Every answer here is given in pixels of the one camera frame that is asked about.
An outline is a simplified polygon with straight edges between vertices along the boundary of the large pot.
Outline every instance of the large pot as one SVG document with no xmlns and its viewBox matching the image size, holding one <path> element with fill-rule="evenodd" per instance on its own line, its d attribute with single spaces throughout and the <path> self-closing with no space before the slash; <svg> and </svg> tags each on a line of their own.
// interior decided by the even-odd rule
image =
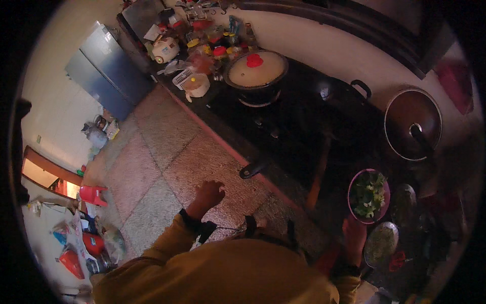
<svg viewBox="0 0 486 304">
<path fill-rule="evenodd" d="M 238 91 L 239 100 L 249 107 L 265 107 L 280 95 L 280 80 L 289 64 L 285 56 L 272 51 L 241 55 L 225 70 L 225 81 Z"/>
<path fill-rule="evenodd" d="M 431 158 L 442 135 L 442 116 L 426 91 L 399 91 L 386 108 L 385 135 L 393 151 L 408 161 Z"/>
</svg>

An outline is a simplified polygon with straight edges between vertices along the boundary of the rice cooker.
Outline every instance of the rice cooker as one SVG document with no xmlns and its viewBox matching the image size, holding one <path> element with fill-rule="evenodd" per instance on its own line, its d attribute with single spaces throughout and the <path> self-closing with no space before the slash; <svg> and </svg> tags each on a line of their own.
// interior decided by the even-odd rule
<svg viewBox="0 0 486 304">
<path fill-rule="evenodd" d="M 152 53 L 157 63 L 167 63 L 179 53 L 179 45 L 172 37 L 165 37 L 154 43 Z"/>
</svg>

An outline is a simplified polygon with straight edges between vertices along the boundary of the hand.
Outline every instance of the hand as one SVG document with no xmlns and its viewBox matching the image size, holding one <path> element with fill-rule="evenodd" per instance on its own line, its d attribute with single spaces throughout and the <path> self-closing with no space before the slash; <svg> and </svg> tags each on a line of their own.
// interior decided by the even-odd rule
<svg viewBox="0 0 486 304">
<path fill-rule="evenodd" d="M 209 209 L 218 205 L 225 197 L 225 191 L 220 190 L 224 185 L 220 181 L 205 180 L 202 186 L 197 189 L 196 198 L 187 207 L 187 214 L 193 219 L 201 220 Z"/>
<path fill-rule="evenodd" d="M 366 242 L 366 226 L 349 215 L 343 222 L 343 234 L 346 260 L 359 267 Z"/>
</svg>

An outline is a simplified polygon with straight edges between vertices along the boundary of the tiled floor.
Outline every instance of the tiled floor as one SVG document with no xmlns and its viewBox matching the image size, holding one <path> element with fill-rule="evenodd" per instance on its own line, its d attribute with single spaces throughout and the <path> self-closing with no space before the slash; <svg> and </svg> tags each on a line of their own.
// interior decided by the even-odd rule
<svg viewBox="0 0 486 304">
<path fill-rule="evenodd" d="M 255 214 L 282 230 L 296 222 L 302 246 L 312 254 L 326 236 L 302 213 L 296 213 L 255 179 L 241 179 L 241 165 L 204 133 L 162 87 L 157 87 L 121 123 L 120 132 L 87 165 L 84 184 L 109 188 L 107 208 L 99 213 L 125 237 L 128 257 L 141 255 L 195 196 L 203 180 L 225 183 L 226 197 L 204 220 L 238 228 L 244 215 Z M 209 241 L 233 232 L 218 229 Z"/>
</svg>

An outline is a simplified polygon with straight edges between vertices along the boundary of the blue refrigerator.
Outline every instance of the blue refrigerator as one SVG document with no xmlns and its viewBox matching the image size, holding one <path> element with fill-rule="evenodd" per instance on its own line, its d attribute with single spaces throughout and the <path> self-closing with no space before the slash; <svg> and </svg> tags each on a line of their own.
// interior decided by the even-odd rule
<svg viewBox="0 0 486 304">
<path fill-rule="evenodd" d="M 93 33 L 66 66 L 68 76 L 117 119 L 123 121 L 154 88 L 108 29 L 96 22 Z"/>
</svg>

